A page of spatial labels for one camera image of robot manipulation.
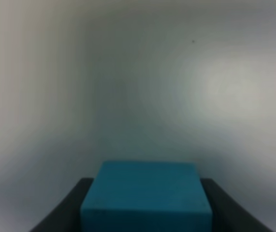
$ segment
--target blue box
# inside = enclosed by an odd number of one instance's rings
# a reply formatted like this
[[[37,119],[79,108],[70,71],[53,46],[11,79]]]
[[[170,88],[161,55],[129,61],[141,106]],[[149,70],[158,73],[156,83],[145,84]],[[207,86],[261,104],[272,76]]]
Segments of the blue box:
[[[211,232],[194,164],[107,161],[81,206],[82,232]]]

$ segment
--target blue cube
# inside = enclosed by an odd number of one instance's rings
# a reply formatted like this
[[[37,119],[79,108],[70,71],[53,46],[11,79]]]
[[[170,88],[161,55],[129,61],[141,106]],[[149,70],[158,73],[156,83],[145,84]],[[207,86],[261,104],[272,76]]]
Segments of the blue cube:
[[[81,206],[82,232],[211,232],[191,163],[107,161]]]

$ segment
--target gray wall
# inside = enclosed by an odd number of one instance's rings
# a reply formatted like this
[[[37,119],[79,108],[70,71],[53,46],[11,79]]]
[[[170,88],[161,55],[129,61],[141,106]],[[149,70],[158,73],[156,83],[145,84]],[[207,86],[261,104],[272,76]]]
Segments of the gray wall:
[[[194,161],[276,231],[276,2],[198,2],[0,0],[0,232],[107,159]]]

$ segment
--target box top face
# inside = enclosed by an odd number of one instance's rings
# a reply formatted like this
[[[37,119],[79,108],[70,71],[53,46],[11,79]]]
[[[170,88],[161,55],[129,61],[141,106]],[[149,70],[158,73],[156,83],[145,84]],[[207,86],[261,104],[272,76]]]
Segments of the box top face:
[[[81,210],[210,213],[192,163],[106,161]]]

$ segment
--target white wall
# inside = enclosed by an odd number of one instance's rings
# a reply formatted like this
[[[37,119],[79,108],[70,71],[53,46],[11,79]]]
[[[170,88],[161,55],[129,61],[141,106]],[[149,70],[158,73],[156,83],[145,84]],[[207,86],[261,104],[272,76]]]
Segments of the white wall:
[[[276,231],[276,2],[206,2],[0,0],[0,232],[115,158],[193,160]]]

